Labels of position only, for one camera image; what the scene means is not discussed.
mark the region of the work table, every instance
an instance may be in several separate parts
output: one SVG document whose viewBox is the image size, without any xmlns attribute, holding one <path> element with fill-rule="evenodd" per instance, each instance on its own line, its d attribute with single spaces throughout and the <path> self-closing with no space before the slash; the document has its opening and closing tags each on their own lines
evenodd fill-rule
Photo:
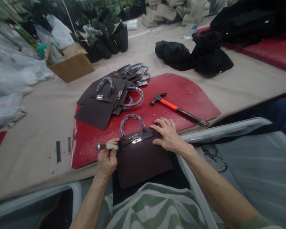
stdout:
<svg viewBox="0 0 286 229">
<path fill-rule="evenodd" d="M 206 27 L 211 19 L 205 18 L 200 27 Z M 94 63 L 94 72 L 69 84 L 55 76 L 36 85 L 24 98 L 27 116 L 8 130 L 0 146 L 0 200 L 96 174 L 96 164 L 70 169 L 67 138 L 73 135 L 76 102 L 93 81 L 126 64 L 143 62 L 152 77 L 174 73 L 195 82 L 222 113 L 210 124 L 286 93 L 286 71 L 225 48 L 234 67 L 211 79 L 194 70 L 180 72 L 165 65 L 154 52 L 155 42 L 184 43 L 191 52 L 195 43 L 184 40 L 183 31 L 180 24 L 149 30 L 140 23 L 138 31 L 129 32 L 128 51 Z M 199 129 L 196 125 L 186 132 Z M 56 162 L 56 141 L 60 141 L 61 163 Z"/>
</svg>

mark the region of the striped shirt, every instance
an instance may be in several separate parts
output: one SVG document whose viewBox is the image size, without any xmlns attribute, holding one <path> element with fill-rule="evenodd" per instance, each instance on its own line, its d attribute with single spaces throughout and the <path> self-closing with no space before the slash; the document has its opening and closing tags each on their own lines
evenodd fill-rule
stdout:
<svg viewBox="0 0 286 229">
<path fill-rule="evenodd" d="M 174 228 L 207 229 L 203 214 L 189 189 L 176 189 L 161 184 L 146 183 L 135 194 L 112 207 L 112 194 L 105 197 L 111 217 L 105 228 Z M 279 229 L 259 217 L 242 229 Z"/>
</svg>

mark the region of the hand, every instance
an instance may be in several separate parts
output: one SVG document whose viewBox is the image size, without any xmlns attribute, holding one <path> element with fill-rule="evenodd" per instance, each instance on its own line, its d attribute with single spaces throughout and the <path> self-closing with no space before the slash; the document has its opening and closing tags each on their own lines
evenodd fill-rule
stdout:
<svg viewBox="0 0 286 229">
<path fill-rule="evenodd" d="M 151 125 L 150 128 L 158 131 L 162 136 L 162 139 L 153 140 L 154 145 L 160 145 L 164 149 L 171 152 L 185 156 L 187 153 L 192 153 L 195 151 L 194 147 L 191 144 L 183 141 L 176 132 L 176 126 L 173 120 L 167 120 L 165 118 L 156 119 L 154 123 L 158 123 L 161 127 L 156 125 Z"/>
<path fill-rule="evenodd" d="M 108 141 L 106 144 L 113 144 L 117 145 L 119 138 L 113 138 L 110 141 Z M 101 152 L 98 155 L 98 177 L 107 181 L 111 177 L 112 173 L 117 168 L 117 151 L 118 148 L 114 148 L 112 150 L 105 149 L 101 150 Z"/>
</svg>

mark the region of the metal clasp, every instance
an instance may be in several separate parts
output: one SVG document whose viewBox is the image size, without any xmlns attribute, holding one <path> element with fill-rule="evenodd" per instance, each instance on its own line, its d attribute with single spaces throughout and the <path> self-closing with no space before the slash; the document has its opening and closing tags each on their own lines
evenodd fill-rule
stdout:
<svg viewBox="0 0 286 229">
<path fill-rule="evenodd" d="M 97 99 L 97 100 L 103 100 L 103 96 L 102 96 L 102 95 L 98 95 L 98 96 L 96 97 L 96 99 Z"/>
<path fill-rule="evenodd" d="M 123 93 L 123 91 L 119 91 L 118 99 L 120 99 L 120 98 L 121 98 L 122 93 Z"/>
<path fill-rule="evenodd" d="M 141 142 L 142 138 L 137 138 L 136 140 L 132 141 L 132 144 L 137 144 L 138 142 Z"/>
<path fill-rule="evenodd" d="M 130 141 L 133 141 L 133 140 L 135 140 L 137 138 L 138 138 L 138 135 L 134 135 L 134 136 L 130 137 L 129 139 L 130 139 Z"/>
</svg>

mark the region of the hammer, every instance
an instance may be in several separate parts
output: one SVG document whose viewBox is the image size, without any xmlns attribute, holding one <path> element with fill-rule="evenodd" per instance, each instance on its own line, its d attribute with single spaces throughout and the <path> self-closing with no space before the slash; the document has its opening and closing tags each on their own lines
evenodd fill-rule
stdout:
<svg viewBox="0 0 286 229">
<path fill-rule="evenodd" d="M 198 123 L 199 126 L 201 126 L 201 127 L 206 127 L 206 126 L 209 125 L 208 122 L 203 121 L 202 119 L 200 119 L 200 118 L 198 118 L 198 117 L 196 117 L 196 116 L 194 116 L 194 115 L 192 115 L 192 114 L 186 112 L 185 110 L 182 110 L 181 108 L 179 108 L 179 107 L 177 107 L 177 106 L 175 106 L 175 105 L 173 105 L 173 104 L 167 102 L 165 99 L 162 98 L 163 96 L 166 96 L 166 94 L 167 94 L 167 93 L 159 93 L 159 94 L 157 94 L 157 95 L 153 98 L 153 100 L 150 102 L 150 105 L 153 106 L 153 105 L 155 105 L 156 102 L 161 102 L 161 103 L 163 103 L 163 104 L 169 106 L 169 107 L 172 108 L 173 110 L 178 111 L 178 112 L 181 113 L 182 115 L 184 115 L 184 116 L 188 117 L 189 119 L 193 120 L 194 122 Z"/>
</svg>

